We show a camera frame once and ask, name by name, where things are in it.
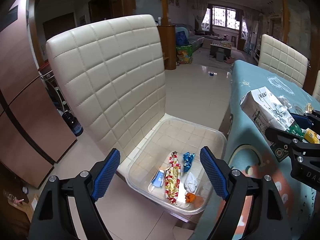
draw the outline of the dining table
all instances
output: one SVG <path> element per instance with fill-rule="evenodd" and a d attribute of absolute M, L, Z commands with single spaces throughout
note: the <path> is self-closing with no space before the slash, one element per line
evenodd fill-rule
<path fill-rule="evenodd" d="M 299 239 L 312 219 L 316 190 L 290 176 L 292 168 L 289 157 L 280 163 L 277 161 L 262 134 L 242 111 L 240 100 L 250 90 L 267 87 L 276 97 L 283 96 L 289 101 L 288 110 L 291 113 L 303 114 L 308 103 L 314 109 L 320 110 L 320 103 L 295 83 L 241 60 L 234 62 L 231 74 L 229 107 L 232 123 L 222 159 L 230 168 L 238 169 L 246 176 L 260 179 L 268 174 L 272 177 L 288 215 L 292 239 Z M 242 237 L 250 212 L 251 198 L 246 197 L 234 240 Z M 213 190 L 190 240 L 208 238 L 224 204 L 222 198 Z"/>

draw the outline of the teal tablecloth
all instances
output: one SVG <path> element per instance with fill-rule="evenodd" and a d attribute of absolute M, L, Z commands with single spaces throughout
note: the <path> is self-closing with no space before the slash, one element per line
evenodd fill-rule
<path fill-rule="evenodd" d="M 284 96 L 289 100 L 292 105 L 290 112 L 299 113 L 297 110 L 299 108 L 304 110 L 307 103 L 311 103 L 314 109 L 320 110 L 320 103 L 296 84 L 241 60 L 237 60 L 234 64 L 231 86 L 230 109 L 233 114 L 233 123 L 223 159 L 229 163 L 230 167 L 244 173 L 248 166 L 251 166 L 254 170 L 253 177 L 261 178 L 264 174 L 271 175 L 289 216 L 292 239 L 298 239 L 312 217 L 316 192 L 291 178 L 290 158 L 287 157 L 281 163 L 277 162 L 263 136 L 241 110 L 239 102 L 248 91 L 266 86 L 276 97 Z M 232 157 L 234 151 L 241 145 L 250 146 L 242 146 L 244 149 Z M 259 159 L 254 152 L 262 156 L 264 162 L 262 165 L 259 165 Z M 207 239 L 222 206 L 221 198 L 213 192 L 191 239 Z M 245 222 L 244 216 L 238 224 L 234 239 L 241 237 Z"/>

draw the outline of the yellow snack package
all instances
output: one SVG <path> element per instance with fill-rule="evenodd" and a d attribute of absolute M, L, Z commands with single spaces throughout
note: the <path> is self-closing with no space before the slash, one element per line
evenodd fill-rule
<path fill-rule="evenodd" d="M 307 128 L 304 138 L 310 143 L 320 143 L 320 136 L 310 128 Z"/>

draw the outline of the clear plastic container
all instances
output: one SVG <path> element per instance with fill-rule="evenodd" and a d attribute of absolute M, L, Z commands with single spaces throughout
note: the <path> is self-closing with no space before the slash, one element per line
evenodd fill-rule
<path fill-rule="evenodd" d="M 168 119 L 162 122 L 131 161 L 126 181 L 135 191 L 173 212 L 184 215 L 198 214 L 204 210 L 212 192 L 212 185 L 200 162 L 200 149 L 208 146 L 216 158 L 220 158 L 226 143 L 225 136 L 217 130 L 178 118 Z M 164 183 L 162 187 L 154 187 L 150 182 L 160 166 L 168 167 L 173 151 L 178 153 L 181 165 L 176 204 L 171 204 L 165 197 Z M 183 154 L 186 152 L 195 153 L 196 156 L 190 170 L 183 172 Z M 197 178 L 198 186 L 194 194 L 199 197 L 197 201 L 186 203 L 184 182 L 190 172 Z"/>

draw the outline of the quilted leather backrest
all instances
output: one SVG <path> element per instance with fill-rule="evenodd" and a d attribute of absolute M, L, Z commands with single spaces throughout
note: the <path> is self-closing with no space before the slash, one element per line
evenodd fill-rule
<path fill-rule="evenodd" d="M 302 87 L 308 59 L 281 41 L 263 34 L 258 66 Z"/>
<path fill-rule="evenodd" d="M 320 102 L 320 70 L 318 71 L 317 81 L 312 96 Z"/>
<path fill-rule="evenodd" d="M 84 25 L 47 41 L 58 85 L 85 131 L 123 161 L 164 115 L 164 62 L 151 15 Z"/>

